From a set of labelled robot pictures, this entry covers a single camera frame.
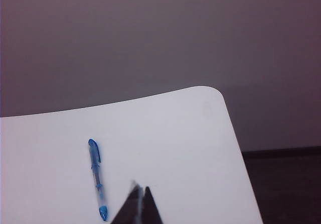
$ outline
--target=pen tip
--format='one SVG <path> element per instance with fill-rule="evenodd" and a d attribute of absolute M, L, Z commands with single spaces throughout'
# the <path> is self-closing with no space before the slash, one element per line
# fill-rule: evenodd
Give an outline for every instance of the pen tip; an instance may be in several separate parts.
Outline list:
<path fill-rule="evenodd" d="M 107 220 L 108 212 L 107 212 L 107 207 L 105 205 L 99 208 L 99 214 L 103 220 Z"/>

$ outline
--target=blue pen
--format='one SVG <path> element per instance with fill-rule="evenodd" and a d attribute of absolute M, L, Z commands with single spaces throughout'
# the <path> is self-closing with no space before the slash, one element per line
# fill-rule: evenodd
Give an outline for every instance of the blue pen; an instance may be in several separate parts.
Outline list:
<path fill-rule="evenodd" d="M 107 211 L 107 205 L 106 205 L 106 199 L 104 195 L 104 189 L 103 185 L 101 184 L 100 178 L 99 178 L 99 171 L 100 171 L 100 155 L 97 143 L 89 139 L 89 153 L 90 153 L 90 159 L 91 159 L 91 170 L 92 174 L 94 176 L 94 181 L 96 184 L 96 194 L 98 199 L 98 206 L 99 206 L 99 214 L 103 220 L 107 220 L 108 218 L 108 211 Z"/>

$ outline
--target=pen barrel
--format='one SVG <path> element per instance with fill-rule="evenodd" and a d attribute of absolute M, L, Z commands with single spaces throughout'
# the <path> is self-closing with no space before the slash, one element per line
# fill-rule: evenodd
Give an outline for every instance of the pen barrel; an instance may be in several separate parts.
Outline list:
<path fill-rule="evenodd" d="M 95 189 L 96 189 L 96 196 L 98 200 L 98 207 L 106 205 L 105 193 L 104 193 L 104 186 L 101 182 L 101 173 L 99 171 L 99 166 L 96 166 L 93 169 L 93 177 L 95 181 Z"/>

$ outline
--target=purple-gray background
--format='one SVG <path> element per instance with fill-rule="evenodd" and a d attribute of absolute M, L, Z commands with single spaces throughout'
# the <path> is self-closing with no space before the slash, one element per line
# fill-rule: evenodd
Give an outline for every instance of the purple-gray background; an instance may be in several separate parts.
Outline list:
<path fill-rule="evenodd" d="M 3 117 L 208 85 L 242 150 L 321 144 L 321 0 L 1 4 Z"/>

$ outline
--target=black object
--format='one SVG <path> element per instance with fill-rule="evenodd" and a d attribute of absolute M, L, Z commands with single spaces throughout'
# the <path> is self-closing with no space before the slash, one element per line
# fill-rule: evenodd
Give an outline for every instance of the black object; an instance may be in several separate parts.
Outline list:
<path fill-rule="evenodd" d="M 163 224 L 150 188 L 146 187 L 143 196 L 137 184 L 111 224 Z"/>
<path fill-rule="evenodd" d="M 321 155 L 321 146 L 242 152 L 244 160 Z"/>

